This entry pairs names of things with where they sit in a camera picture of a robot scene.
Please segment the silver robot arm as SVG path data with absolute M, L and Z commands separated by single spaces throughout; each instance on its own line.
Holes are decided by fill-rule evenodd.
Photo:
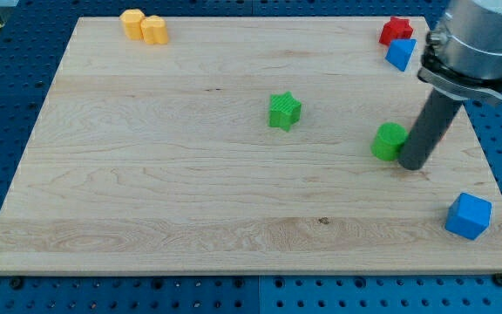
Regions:
M 502 102 L 502 0 L 451 0 L 426 35 L 418 78 L 455 100 Z

